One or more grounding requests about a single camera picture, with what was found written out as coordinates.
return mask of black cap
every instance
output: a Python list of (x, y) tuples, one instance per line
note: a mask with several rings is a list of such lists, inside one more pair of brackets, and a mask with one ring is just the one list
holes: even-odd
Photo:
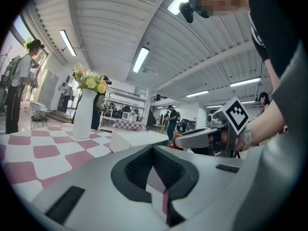
[(268, 99), (268, 98), (269, 98), (269, 95), (268, 95), (266, 92), (262, 92), (262, 93), (260, 93), (260, 96), (259, 96), (258, 101), (260, 101), (261, 98)]

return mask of staircase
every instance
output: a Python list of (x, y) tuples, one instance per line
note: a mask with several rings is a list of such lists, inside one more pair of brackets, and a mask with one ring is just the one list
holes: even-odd
[(155, 125), (157, 122), (161, 125), (163, 122), (163, 116), (160, 115), (157, 109), (152, 106), (149, 111), (147, 126)]

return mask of yellow flower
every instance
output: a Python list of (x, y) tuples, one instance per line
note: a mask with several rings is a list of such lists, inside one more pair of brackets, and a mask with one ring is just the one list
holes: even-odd
[(95, 80), (91, 79), (91, 78), (87, 78), (86, 84), (87, 84), (88, 88), (95, 88), (95, 86), (96, 86)]
[(83, 74), (83, 70), (82, 69), (76, 71), (76, 77), (81, 77), (82, 74)]
[(100, 92), (100, 93), (104, 93), (106, 92), (106, 81), (102, 80), (100, 85), (98, 86), (97, 90)]

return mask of pink tile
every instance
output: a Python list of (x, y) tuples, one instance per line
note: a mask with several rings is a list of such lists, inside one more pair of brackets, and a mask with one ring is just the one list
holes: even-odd
[(64, 179), (71, 172), (72, 171), (68, 171), (68, 172), (65, 172), (63, 174), (56, 175), (56, 176), (53, 176), (53, 177), (49, 177), (49, 178), (44, 179), (44, 180), (39, 179), (39, 181), (42, 184), (43, 189), (46, 189), (48, 186), (53, 184), (55, 181)]
[(43, 137), (43, 136), (50, 136), (50, 133), (48, 131), (31, 130), (31, 135)]
[(54, 142), (57, 143), (57, 144), (74, 142), (74, 141), (72, 140), (72, 138), (71, 138), (71, 137), (68, 137), (68, 136), (66, 136), (66, 137), (53, 137), (53, 140), (54, 140)]
[(94, 159), (95, 157), (92, 156), (87, 151), (77, 152), (70, 155), (65, 156), (68, 163), (72, 166), (72, 168), (76, 168), (77, 166), (84, 164), (88, 162), (91, 159)]
[(163, 195), (163, 212), (168, 215), (168, 191), (167, 189), (164, 190), (164, 195)]
[(62, 131), (62, 128), (60, 128), (60, 127), (47, 127), (47, 129), (49, 131)]
[(110, 142), (104, 144), (103, 146), (107, 147), (108, 149), (110, 149)]
[(37, 179), (32, 162), (6, 163), (3, 170), (10, 184), (24, 183)]
[(55, 145), (41, 145), (33, 147), (33, 154), (35, 158), (46, 158), (58, 156), (60, 152)]
[(0, 144), (0, 161), (2, 161), (5, 157), (6, 146)]
[(65, 128), (71, 128), (73, 126), (73, 124), (70, 123), (62, 123), (60, 124), (61, 127), (65, 127)]
[(97, 133), (92, 133), (90, 134), (90, 139), (97, 139), (97, 138), (100, 138), (101, 136), (98, 135)]
[(29, 145), (31, 137), (10, 135), (8, 143), (13, 145)]
[(85, 149), (88, 148), (92, 148), (94, 146), (98, 146), (100, 144), (98, 144), (97, 142), (93, 141), (93, 140), (87, 140), (87, 141), (79, 141), (77, 142), (80, 146), (82, 146)]

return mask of backpack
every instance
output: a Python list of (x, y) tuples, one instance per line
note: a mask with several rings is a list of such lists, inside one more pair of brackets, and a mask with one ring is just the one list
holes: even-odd
[(9, 65), (6, 67), (4, 75), (2, 75), (1, 77), (1, 87), (6, 88), (10, 86), (13, 76), (15, 75), (17, 66), (21, 59), (22, 57), (20, 57), (19, 55), (14, 57), (9, 63)]

